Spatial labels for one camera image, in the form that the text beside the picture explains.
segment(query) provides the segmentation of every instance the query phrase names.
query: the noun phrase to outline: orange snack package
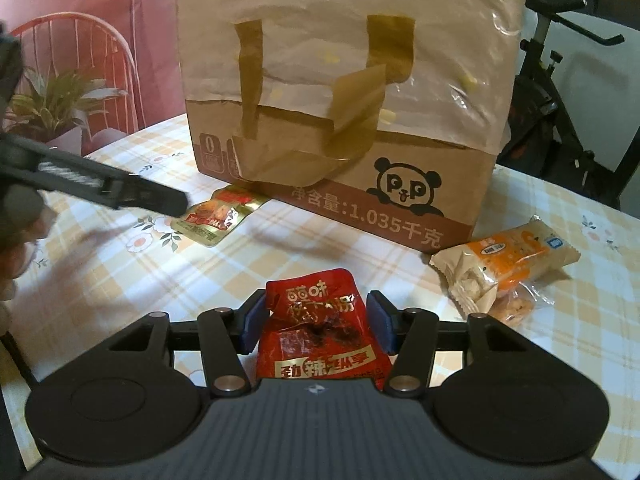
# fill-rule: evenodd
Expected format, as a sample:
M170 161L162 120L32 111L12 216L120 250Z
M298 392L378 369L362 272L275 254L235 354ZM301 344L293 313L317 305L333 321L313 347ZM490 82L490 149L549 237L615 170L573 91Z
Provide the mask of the orange snack package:
M576 249L542 220L532 218L484 240L440 251L430 263L444 274L463 318L484 312L509 321L521 320L535 304L525 292L514 293L519 285L578 259Z
M239 186L217 189L211 199L191 207L171 227L207 247L219 244L247 215L268 198Z
M347 270L267 282L266 294L273 314L260 336L258 378L368 377L382 389L391 361L369 328Z

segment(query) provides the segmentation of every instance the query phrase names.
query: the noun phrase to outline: logo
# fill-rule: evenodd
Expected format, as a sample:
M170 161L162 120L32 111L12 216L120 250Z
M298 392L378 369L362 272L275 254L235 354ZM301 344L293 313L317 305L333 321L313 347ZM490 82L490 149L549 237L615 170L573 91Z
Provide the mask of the logo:
M328 390L328 388L325 388L324 386L322 386L322 384L314 384L313 386L306 387L305 390L308 391L310 394L314 394L315 396L318 396L320 394L324 394L325 391Z
M99 178L86 176L76 171L70 170L69 168L60 168L59 166L56 166L51 162L41 162L40 164L38 164L38 171L50 173L60 178L64 178L65 180L75 182L76 184L82 184L83 186L95 187L97 189L100 189L103 185L102 180Z
M562 247L563 241L558 237L553 237L553 238L549 238L549 240L546 241L546 244L552 249L557 249Z
M393 204L417 216L427 213L444 216L442 211L431 205L434 190L442 185L438 173L424 173L403 162L392 164L384 156L376 161L374 168L378 171L377 187L370 187L367 193L378 197L381 204Z
M482 249L482 251L480 251L482 254L495 254L495 253L499 253L501 250L503 250L507 245L506 244L493 244L490 245L488 247L485 247L484 249Z

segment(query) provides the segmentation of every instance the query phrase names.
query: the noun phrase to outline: plaid tablecloth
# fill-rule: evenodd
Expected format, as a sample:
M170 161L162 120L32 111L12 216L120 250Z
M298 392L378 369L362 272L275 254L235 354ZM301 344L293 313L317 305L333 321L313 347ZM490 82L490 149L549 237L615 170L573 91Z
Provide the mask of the plaid tablecloth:
M196 202L225 184L199 174L185 116L157 124L92 155L178 187ZM437 273L414 250L271 200L220 245L207 249L176 235L169 219L111 211L60 194L60 213L10 303L12 333L37 378L153 310L195 319L216 306L237 308L267 280L334 267L349 269L364 295L379 289L397 306L420 306L459 320ZM640 471L640 221L535 178L496 167L476 236L539 215L581 253L570 276L546 288L554 306L537 309L519 330L599 384L610 422L595 454L616 478ZM110 234L94 231L112 229ZM253 360L245 365L250 368ZM460 356L439 354L437 384ZM176 368L202 380L197 354ZM7 409L27 466L40 457L24 422L27 387L4 349L0 374Z

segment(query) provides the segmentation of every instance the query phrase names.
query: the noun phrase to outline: brown paper bag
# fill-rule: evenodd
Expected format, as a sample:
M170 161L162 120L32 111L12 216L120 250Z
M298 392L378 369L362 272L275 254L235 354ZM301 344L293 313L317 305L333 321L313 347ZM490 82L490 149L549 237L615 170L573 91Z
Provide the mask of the brown paper bag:
M468 239L524 0L177 2L200 171L421 250Z

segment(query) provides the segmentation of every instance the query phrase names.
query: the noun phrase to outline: chair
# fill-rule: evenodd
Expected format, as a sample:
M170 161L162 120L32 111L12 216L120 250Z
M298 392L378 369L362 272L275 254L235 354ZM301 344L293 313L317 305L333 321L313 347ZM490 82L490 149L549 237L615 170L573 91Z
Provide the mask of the chair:
M35 18L11 34L22 43L24 64L39 73L46 74L50 67L56 74L80 69L92 78L105 79L109 88L127 91L126 96L104 102L105 114L90 117L89 146L95 144L93 134L105 128L132 134L146 126L131 50L112 25L90 14L57 12ZM21 91L25 84L20 83Z

